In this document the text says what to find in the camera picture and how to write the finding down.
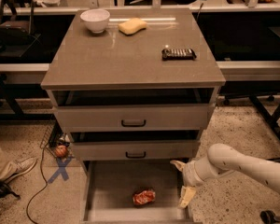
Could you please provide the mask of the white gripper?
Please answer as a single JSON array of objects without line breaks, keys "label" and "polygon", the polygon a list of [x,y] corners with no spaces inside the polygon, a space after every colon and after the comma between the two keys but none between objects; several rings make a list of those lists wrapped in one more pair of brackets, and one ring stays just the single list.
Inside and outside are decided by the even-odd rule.
[{"label": "white gripper", "polygon": [[171,160],[170,163],[174,165],[178,171],[182,172],[186,187],[183,186],[181,188],[178,207],[186,208],[196,194],[195,187],[200,186],[204,182],[204,167],[199,161],[184,163],[178,160]]}]

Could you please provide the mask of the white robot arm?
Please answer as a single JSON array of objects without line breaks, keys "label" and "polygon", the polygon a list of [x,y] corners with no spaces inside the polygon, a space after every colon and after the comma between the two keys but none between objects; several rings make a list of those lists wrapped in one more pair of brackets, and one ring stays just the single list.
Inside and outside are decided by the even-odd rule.
[{"label": "white robot arm", "polygon": [[179,208],[186,208],[196,193],[196,188],[207,179],[221,178],[237,171],[258,181],[280,194],[280,163],[247,156],[225,144],[214,144],[204,157],[184,163],[170,161],[181,173]]}]

